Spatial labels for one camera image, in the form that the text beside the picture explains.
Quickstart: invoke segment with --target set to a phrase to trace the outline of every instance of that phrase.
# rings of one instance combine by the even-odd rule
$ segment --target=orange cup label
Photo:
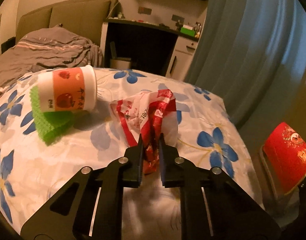
[[[84,108],[85,84],[81,68],[53,71],[55,111],[71,111]]]

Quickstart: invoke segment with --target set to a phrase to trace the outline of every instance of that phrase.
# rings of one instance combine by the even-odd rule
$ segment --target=red and white plastic bag
[[[136,146],[142,135],[146,149],[143,171],[156,171],[158,164],[158,140],[164,134],[165,142],[175,146],[177,142],[177,115],[175,97],[171,90],[142,91],[126,99],[110,104],[111,116],[117,121],[119,131],[127,144]]]

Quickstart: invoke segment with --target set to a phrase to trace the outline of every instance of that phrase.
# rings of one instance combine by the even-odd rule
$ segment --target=green knitted cloth
[[[37,86],[31,89],[30,99],[35,129],[47,145],[53,143],[58,136],[63,135],[73,125],[74,116],[70,111],[41,112]]]

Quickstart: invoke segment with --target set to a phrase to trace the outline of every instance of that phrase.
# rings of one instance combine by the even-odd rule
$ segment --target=wall socket
[[[152,9],[151,8],[146,8],[146,7],[139,7],[139,10],[138,10],[138,13],[139,14],[147,14],[147,15],[151,15],[152,13]]]
[[[172,21],[174,21],[174,22],[180,22],[180,23],[184,23],[184,18],[183,17],[181,17],[181,16],[178,16],[178,15],[175,15],[175,14],[173,14],[173,16],[172,16]]]

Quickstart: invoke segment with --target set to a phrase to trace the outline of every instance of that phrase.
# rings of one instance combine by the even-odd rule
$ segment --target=green box
[[[187,35],[190,35],[190,36],[195,36],[195,31],[191,31],[189,29],[186,29],[184,27],[181,28],[181,33],[184,33],[184,34],[187,34]]]

